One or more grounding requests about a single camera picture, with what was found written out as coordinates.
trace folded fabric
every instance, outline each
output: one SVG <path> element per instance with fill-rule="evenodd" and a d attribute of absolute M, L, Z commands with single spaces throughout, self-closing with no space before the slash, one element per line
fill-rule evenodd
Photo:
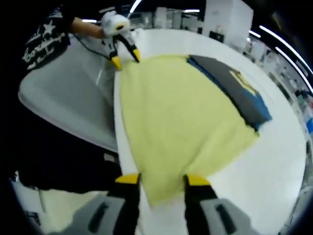
<path fill-rule="evenodd" d="M 122 116 L 152 206 L 183 191 L 183 175 L 207 177 L 258 134 L 186 56 L 129 62 L 121 71 Z"/>
<path fill-rule="evenodd" d="M 240 72 L 214 58 L 192 55 L 187 61 L 229 97 L 247 125 L 258 131 L 262 124 L 272 119 L 261 95 Z"/>

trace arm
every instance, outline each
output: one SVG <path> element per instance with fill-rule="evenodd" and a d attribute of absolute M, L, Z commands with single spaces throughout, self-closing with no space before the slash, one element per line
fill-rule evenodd
<path fill-rule="evenodd" d="M 75 17 L 70 25 L 70 32 L 91 36 L 94 38 L 104 38 L 104 32 L 100 26 L 92 23 L 83 22 L 82 19 Z"/>

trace star print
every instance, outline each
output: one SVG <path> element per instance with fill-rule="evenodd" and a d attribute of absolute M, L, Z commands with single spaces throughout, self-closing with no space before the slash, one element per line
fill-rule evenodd
<path fill-rule="evenodd" d="M 46 35 L 47 33 L 51 35 L 53 29 L 55 28 L 55 26 L 52 25 L 52 21 L 50 21 L 49 24 L 44 24 L 44 27 L 45 27 L 44 35 Z"/>

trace black cable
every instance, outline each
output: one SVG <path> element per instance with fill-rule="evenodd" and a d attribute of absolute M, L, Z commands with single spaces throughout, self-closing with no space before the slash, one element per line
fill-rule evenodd
<path fill-rule="evenodd" d="M 74 35 L 74 37 L 83 45 L 83 47 L 86 48 L 88 51 L 90 51 L 90 52 L 92 52 L 92 53 L 94 53 L 94 54 L 96 54 L 96 55 L 100 55 L 100 56 L 106 58 L 107 60 L 111 60 L 111 59 L 110 59 L 109 57 L 107 57 L 105 54 L 102 54 L 102 53 L 100 53 L 100 52 L 98 52 L 98 51 L 95 51 L 95 50 L 90 49 L 88 46 L 86 46 L 86 45 L 82 42 L 82 40 L 80 39 L 80 37 L 78 37 L 76 34 L 73 34 L 73 35 Z"/>

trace yellow towel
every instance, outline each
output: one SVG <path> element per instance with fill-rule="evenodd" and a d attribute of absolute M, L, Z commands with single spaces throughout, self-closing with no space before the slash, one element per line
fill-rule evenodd
<path fill-rule="evenodd" d="M 221 170 L 258 136 L 186 56 L 129 62 L 121 73 L 123 121 L 152 206 L 183 191 L 183 174 Z"/>

